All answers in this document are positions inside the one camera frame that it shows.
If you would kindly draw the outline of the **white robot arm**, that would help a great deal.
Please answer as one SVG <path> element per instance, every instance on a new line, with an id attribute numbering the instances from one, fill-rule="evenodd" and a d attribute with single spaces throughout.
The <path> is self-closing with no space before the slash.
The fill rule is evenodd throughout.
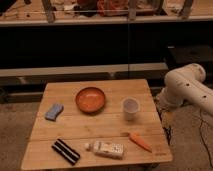
<path id="1" fill-rule="evenodd" d="M 213 89 L 203 84 L 205 78 L 205 69 L 197 63 L 169 71 L 164 77 L 165 87 L 158 94 L 160 107 L 169 110 L 188 100 L 213 117 Z"/>

